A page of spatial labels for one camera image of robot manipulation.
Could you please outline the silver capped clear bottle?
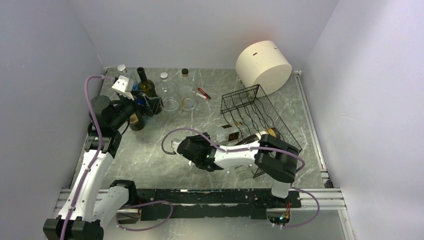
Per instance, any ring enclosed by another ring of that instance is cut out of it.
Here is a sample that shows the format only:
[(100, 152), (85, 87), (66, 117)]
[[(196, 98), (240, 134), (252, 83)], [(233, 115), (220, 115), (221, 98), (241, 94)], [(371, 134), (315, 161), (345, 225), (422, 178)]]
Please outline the silver capped clear bottle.
[(167, 112), (174, 112), (180, 107), (177, 86), (170, 80), (167, 72), (160, 74), (158, 95), (162, 99), (162, 108)]

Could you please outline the dark wine bottle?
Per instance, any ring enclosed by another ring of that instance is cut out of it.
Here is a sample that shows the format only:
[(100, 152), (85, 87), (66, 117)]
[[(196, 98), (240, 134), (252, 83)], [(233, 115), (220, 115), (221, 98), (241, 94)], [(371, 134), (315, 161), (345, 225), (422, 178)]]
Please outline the dark wine bottle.
[(140, 78), (140, 88), (148, 97), (159, 97), (156, 93), (156, 87), (152, 80), (147, 78), (145, 69), (143, 67), (138, 67), (136, 69), (138, 76)]

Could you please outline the silver necked green wine bottle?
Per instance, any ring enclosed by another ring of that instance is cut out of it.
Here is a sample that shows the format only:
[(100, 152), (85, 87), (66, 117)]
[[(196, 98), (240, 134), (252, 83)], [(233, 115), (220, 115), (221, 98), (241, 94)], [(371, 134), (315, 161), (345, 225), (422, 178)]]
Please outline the silver necked green wine bottle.
[(129, 117), (129, 127), (132, 131), (141, 131), (145, 125), (143, 113), (137, 111)]

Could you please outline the blue labelled clear bottle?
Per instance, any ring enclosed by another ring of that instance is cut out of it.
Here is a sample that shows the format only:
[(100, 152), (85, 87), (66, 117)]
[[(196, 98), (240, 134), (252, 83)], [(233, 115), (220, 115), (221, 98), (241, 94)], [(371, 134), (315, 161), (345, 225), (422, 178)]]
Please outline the blue labelled clear bottle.
[(134, 80), (134, 84), (132, 86), (133, 90), (141, 90), (141, 88), (140, 88), (141, 80), (140, 80), (140, 77), (139, 77), (136, 70), (128, 69), (124, 64), (118, 65), (117, 70), (118, 70), (120, 76), (124, 76), (124, 77), (127, 77), (129, 79)]

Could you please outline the black gold capped clear bottle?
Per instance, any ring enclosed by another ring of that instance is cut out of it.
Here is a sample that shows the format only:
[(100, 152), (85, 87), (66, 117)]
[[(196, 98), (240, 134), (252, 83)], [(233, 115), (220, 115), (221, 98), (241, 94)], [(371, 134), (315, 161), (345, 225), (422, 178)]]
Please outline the black gold capped clear bottle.
[(208, 134), (210, 139), (218, 145), (237, 140), (241, 137), (240, 130), (230, 124), (214, 127), (208, 131)]

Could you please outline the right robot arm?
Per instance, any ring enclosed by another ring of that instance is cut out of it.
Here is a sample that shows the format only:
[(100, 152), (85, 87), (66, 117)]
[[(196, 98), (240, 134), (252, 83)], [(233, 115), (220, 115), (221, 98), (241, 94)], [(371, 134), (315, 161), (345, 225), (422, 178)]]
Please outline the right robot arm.
[(171, 147), (197, 168), (208, 172), (241, 165), (256, 165), (273, 179), (270, 202), (282, 207), (289, 200), (289, 190), (296, 178), (298, 150), (270, 135), (264, 134), (259, 140), (241, 145), (213, 145), (204, 135), (188, 136), (183, 140), (173, 139)]

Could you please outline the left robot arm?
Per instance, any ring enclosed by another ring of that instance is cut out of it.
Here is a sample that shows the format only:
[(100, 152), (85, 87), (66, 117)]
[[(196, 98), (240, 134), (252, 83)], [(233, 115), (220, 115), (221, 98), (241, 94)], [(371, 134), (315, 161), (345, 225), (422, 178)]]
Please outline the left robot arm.
[(118, 100), (105, 95), (91, 99), (91, 123), (82, 165), (63, 207), (43, 225), (48, 240), (101, 240), (117, 211), (138, 203), (139, 194), (132, 180), (115, 180), (101, 200), (98, 194), (122, 140), (120, 127), (132, 115), (141, 117), (148, 109), (140, 102), (138, 97), (122, 95)]

